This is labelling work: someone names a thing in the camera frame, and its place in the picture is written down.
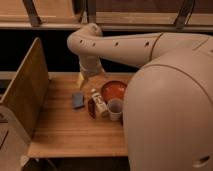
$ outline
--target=white cup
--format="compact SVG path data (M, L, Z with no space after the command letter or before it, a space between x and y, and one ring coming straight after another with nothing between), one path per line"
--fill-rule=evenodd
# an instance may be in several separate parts
M109 116L112 121L119 121L123 113L123 101L115 98L111 99L107 103Z

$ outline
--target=wooden board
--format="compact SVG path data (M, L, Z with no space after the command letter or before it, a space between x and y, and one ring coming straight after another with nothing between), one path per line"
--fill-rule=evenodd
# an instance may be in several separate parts
M77 74L53 78L29 146L28 156L51 157L112 157L127 156L123 127L119 122L87 112L91 88L109 80L129 81L131 74L111 74L108 79L93 78L84 89L85 108L73 110L71 96L78 91Z
M40 39L35 39L0 101L0 113L26 143L34 131L49 79Z
M174 23L178 13L97 12L101 24L168 24ZM213 14L192 14L189 25L213 25Z
M0 170L21 171L20 158L26 155L27 146L9 124L1 123L0 132L2 131L4 134L5 131L8 132L0 149Z
M42 22L78 22L82 14L82 11L74 13L70 0L34 0L33 2ZM21 0L0 0L1 21L29 21L23 2Z

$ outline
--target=wooden table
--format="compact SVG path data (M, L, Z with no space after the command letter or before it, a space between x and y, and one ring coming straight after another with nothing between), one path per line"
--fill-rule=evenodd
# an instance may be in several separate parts
M53 78L29 146L32 158L127 156L123 126L97 113L93 119L87 111L90 90L109 80L128 83L131 74L95 77L83 88L85 107L72 109L71 96L77 88L77 73Z

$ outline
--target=red bowl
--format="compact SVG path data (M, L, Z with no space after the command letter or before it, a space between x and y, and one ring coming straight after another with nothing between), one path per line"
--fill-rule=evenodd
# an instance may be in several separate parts
M101 88L101 95L106 102L113 98L123 100L126 87L127 85L121 81L109 81Z

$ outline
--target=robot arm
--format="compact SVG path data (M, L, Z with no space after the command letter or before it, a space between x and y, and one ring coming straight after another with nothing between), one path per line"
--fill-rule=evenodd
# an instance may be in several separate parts
M89 24L67 43L87 77L101 71L99 57L143 66L129 82L123 103L131 170L213 170L213 38L101 35Z
M175 49L195 49L209 36L200 34L154 33L102 37L96 24L88 24L68 37L69 49L79 56L85 76L101 71L100 58L140 68L152 59Z

